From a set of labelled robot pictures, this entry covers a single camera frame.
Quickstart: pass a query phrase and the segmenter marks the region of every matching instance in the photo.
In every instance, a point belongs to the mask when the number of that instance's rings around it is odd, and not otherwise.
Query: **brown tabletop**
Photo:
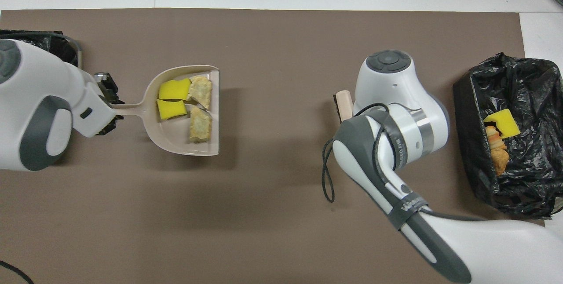
[[[435,211],[500,218],[471,193],[452,84],[505,52],[523,57],[517,14],[206,9],[2,11],[2,29],[62,30],[84,69],[110,72],[125,102],[175,66],[221,70],[218,156],[161,150],[141,120],[74,133],[58,164],[0,171],[0,260],[37,284],[447,283],[321,150],[332,95],[353,94],[372,52],[404,50],[448,109],[445,148],[400,176]],[[23,283],[0,269],[0,282]]]

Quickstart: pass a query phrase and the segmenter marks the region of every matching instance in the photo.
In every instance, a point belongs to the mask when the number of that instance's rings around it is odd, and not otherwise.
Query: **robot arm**
[[[91,137],[115,115],[90,74],[36,46],[0,39],[0,168],[41,170],[66,150],[72,128]]]
[[[385,72],[388,65],[381,68],[376,63],[393,54],[396,57],[388,62],[407,57],[400,51],[380,52],[368,57],[360,69],[355,113],[372,102],[384,104],[342,122],[333,138],[340,167],[448,280],[522,284],[561,281],[563,269],[558,256],[563,252],[563,241],[549,230],[529,222],[475,221],[436,214],[394,172],[442,148],[448,128],[445,110],[422,86],[418,87],[410,57],[408,65],[394,72]],[[364,89],[367,84],[382,85],[381,81],[400,94],[391,94],[388,100],[384,90]]]

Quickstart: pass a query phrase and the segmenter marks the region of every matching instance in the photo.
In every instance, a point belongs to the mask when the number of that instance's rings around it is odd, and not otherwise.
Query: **gray strap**
[[[424,198],[415,192],[411,192],[393,206],[388,218],[394,228],[400,230],[413,214],[416,214],[422,206],[426,205],[428,205],[428,202]]]

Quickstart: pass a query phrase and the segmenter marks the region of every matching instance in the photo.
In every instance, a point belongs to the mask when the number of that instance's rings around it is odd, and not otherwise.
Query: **black trash bag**
[[[454,84],[459,147],[477,198],[501,212],[546,218],[563,208],[563,91],[559,68],[499,53]],[[510,156],[497,176],[483,120],[508,108],[520,134],[505,138]]]
[[[29,43],[48,51],[66,63],[78,65],[78,55],[70,43],[61,37],[48,35],[49,33],[62,34],[62,31],[30,31],[30,30],[2,30],[0,38],[14,39]]]

